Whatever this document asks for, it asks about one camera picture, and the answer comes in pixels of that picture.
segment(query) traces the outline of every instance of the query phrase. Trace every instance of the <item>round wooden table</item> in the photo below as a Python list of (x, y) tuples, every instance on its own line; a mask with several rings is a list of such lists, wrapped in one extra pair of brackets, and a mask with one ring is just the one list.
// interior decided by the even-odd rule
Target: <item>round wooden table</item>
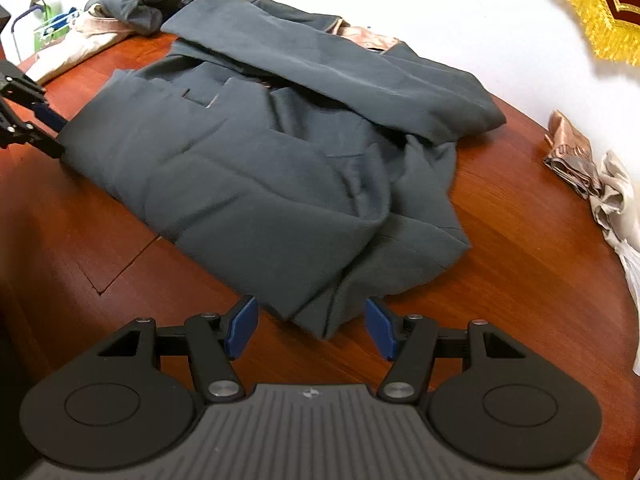
[[(164, 56), (172, 39), (135, 37), (98, 54), (47, 85), (52, 106), (72, 117), (113, 70)], [(450, 193), (473, 248), (434, 282), (388, 302), (441, 326), (485, 318), (585, 384), (604, 412), (590, 465), (606, 480), (630, 479), (640, 467), (640, 378), (631, 371), (638, 318), (620, 261), (588, 203), (542, 164), (544, 129), (496, 101), (508, 122), (459, 143)], [(31, 146), (0, 150), (0, 197), (0, 308), (36, 379), (134, 317), (181, 324), (199, 312), (226, 312), (237, 297)], [(185, 358), (163, 359), (162, 368), (188, 383)], [(262, 314), (235, 368), (247, 387), (376, 385), (388, 363), (362, 320), (323, 342)], [(431, 384), (459, 369), (459, 361), (438, 362)]]

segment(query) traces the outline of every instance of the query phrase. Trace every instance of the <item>gold braid trim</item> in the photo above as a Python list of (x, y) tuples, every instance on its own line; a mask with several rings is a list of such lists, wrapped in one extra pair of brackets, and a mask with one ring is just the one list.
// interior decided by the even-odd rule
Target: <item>gold braid trim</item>
[(640, 25), (617, 20), (606, 0), (569, 0), (596, 56), (640, 66)]

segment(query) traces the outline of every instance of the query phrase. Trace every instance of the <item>white backdrop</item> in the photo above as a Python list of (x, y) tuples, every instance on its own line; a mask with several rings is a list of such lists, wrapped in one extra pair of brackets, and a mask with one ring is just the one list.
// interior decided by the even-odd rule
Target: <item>white backdrop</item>
[[(66, 8), (87, 0), (59, 1)], [(640, 180), (640, 67), (596, 60), (565, 0), (279, 1), (397, 36), (423, 57), (474, 73), (542, 125), (558, 108), (591, 139), (596, 157), (612, 148)], [(29, 0), (0, 4), (17, 16)], [(34, 25), (25, 18), (16, 27), (26, 38), (23, 57)], [(8, 28), (1, 39), (17, 60)]]

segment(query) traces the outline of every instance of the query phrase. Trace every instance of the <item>metal screw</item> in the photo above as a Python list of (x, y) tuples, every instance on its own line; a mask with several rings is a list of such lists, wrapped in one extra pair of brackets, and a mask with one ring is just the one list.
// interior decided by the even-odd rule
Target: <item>metal screw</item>
[(231, 397), (240, 391), (240, 386), (233, 381), (216, 381), (208, 387), (214, 397)]
[(415, 393), (414, 387), (409, 383), (389, 383), (382, 391), (392, 399), (406, 399)]

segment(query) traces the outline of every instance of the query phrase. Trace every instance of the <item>white fabric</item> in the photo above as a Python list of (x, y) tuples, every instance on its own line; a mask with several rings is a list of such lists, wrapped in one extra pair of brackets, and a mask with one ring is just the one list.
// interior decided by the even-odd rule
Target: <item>white fabric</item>
[(36, 54), (36, 62), (26, 75), (44, 84), (133, 32), (118, 20), (102, 18), (98, 13), (98, 6), (93, 6), (80, 14), (64, 40)]
[[(604, 185), (601, 198), (591, 196), (591, 210), (602, 227), (607, 243), (613, 247), (625, 269), (629, 292), (640, 305), (640, 189), (612, 151), (602, 159), (598, 173)], [(640, 344), (636, 352), (634, 373), (640, 376)]]

